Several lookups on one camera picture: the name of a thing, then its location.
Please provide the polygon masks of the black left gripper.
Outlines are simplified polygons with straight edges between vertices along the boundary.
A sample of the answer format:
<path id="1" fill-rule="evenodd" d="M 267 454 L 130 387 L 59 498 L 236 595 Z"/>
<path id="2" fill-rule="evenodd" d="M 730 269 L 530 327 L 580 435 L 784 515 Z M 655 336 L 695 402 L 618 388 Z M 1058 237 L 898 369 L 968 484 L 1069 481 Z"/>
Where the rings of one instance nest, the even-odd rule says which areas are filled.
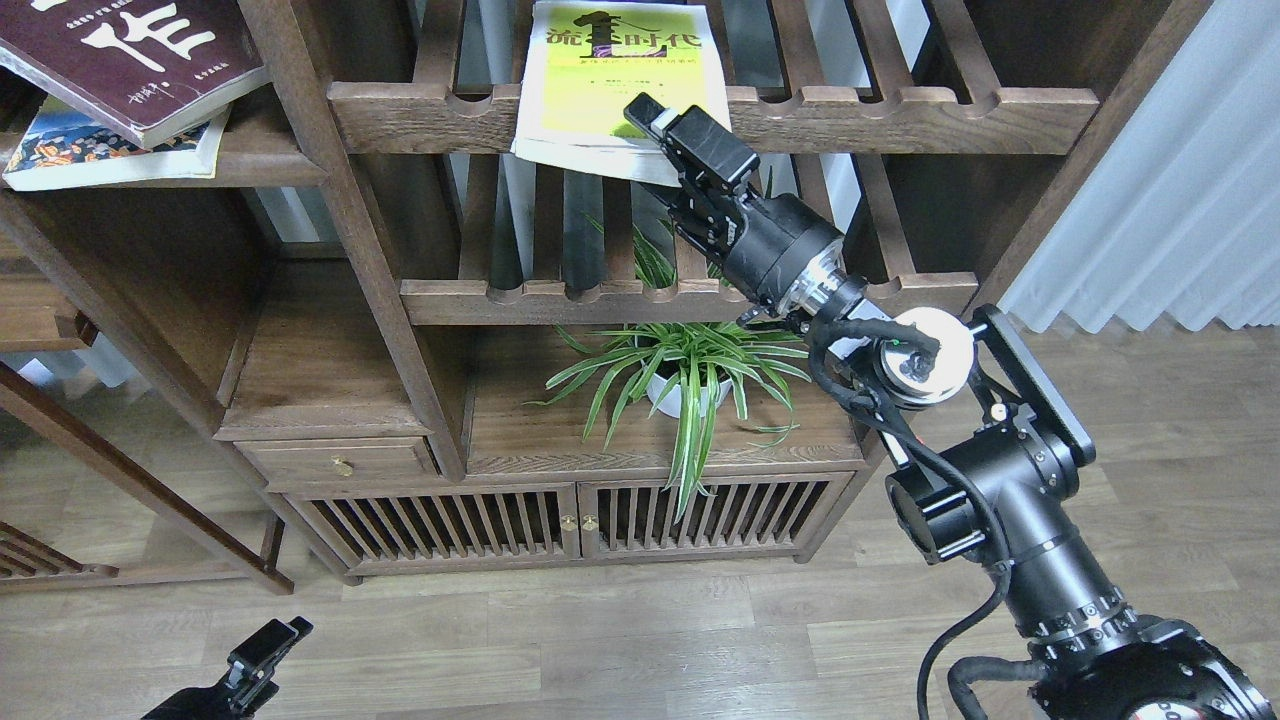
<path id="1" fill-rule="evenodd" d="M 178 691 L 142 719 L 252 719 L 278 692 L 276 665 L 314 629 L 302 616 L 273 619 L 228 655 L 227 684 Z"/>

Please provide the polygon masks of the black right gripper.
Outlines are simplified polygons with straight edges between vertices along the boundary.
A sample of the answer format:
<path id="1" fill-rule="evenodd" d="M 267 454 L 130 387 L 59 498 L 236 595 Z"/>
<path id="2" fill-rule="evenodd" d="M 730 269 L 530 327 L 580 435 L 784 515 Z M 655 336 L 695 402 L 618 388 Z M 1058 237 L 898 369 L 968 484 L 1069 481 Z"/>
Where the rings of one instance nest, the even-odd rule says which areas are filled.
<path id="1" fill-rule="evenodd" d="M 654 140 L 680 187 L 660 187 L 675 233 L 768 311 L 799 305 L 792 287 L 844 234 L 792 193 L 748 191 L 758 154 L 698 105 L 677 113 L 639 94 L 623 117 Z"/>

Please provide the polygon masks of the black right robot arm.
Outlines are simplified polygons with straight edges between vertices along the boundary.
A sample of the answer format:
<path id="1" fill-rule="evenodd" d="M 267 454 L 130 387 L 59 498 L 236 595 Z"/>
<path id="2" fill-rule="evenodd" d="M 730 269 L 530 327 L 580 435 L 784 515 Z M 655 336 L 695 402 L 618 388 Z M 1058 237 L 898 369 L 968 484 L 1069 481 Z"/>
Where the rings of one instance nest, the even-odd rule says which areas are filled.
<path id="1" fill-rule="evenodd" d="M 978 562 L 995 589 L 925 653 L 916 712 L 941 650 L 1005 605 L 1029 656 L 957 660 L 948 691 L 986 714 L 975 682 L 1025 682 L 1047 719 L 1271 719 L 1268 700 L 1189 623 L 1137 612 L 1064 510 L 1096 451 L 1042 366 L 995 306 L 969 322 L 937 307 L 888 316 L 846 273 L 844 236 L 791 193 L 768 199 L 758 155 L 700 106 L 646 94 L 623 110 L 675 168 L 652 186 L 690 242 L 776 325 L 800 334 L 809 372 L 893 456 L 886 482 L 927 562 Z"/>

